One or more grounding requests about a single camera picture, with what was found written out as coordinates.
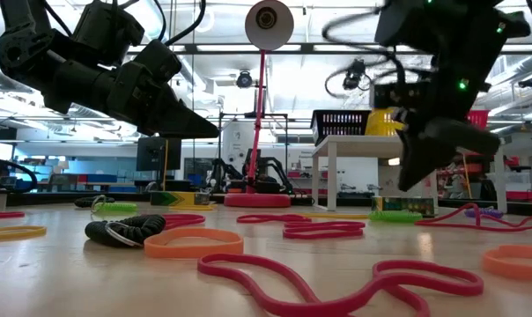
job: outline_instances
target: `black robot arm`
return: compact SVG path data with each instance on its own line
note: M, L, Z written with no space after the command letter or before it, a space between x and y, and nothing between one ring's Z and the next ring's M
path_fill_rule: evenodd
M149 136L218 136L218 129L189 110L168 84L181 62L165 44L153 40L122 64L129 46L139 45L144 35L123 8L94 0L67 37L51 28L45 0L1 0L0 7L5 23L0 68L40 91L46 107L67 114L78 103Z

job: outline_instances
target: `plastic basket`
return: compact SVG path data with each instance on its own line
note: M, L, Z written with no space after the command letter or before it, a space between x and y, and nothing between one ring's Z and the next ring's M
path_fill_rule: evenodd
M368 116L366 126L367 136L395 136L396 129L402 129L403 124L393 121L394 108L374 109Z
M471 110L468 114L468 120L476 127L485 129L487 127L488 116L489 110Z
M363 136L369 110L314 110L311 129L315 145L326 136Z

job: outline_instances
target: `red base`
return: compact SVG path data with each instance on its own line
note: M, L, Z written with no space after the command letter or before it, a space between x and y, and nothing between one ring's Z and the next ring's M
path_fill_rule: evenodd
M227 194L223 204L227 207L287 208L292 199L283 194Z

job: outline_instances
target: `black rubber object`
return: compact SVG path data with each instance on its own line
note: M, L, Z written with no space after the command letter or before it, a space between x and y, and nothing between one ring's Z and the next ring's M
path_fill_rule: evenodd
M129 227L112 226L119 235L136 243L143 244L144 240L159 234L164 230L166 220L160 215L137 216L117 221ZM108 247L130 247L114 239L106 231L107 221L93 221L85 228L85 233L92 241Z
M90 207L92 207L92 203L93 203L94 199L96 199L96 197L78 198L77 200L74 201L74 204L77 207L79 207L79 208L90 208ZM99 199L98 202L99 203L103 203L104 200L103 199ZM106 203L115 203L115 199L114 198L110 198L110 197L106 197Z

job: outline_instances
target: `white lamp shade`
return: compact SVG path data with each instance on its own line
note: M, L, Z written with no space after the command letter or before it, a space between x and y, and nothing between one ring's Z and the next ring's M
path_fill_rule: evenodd
M60 161L58 162L58 165L62 168L62 169L69 169L69 161Z

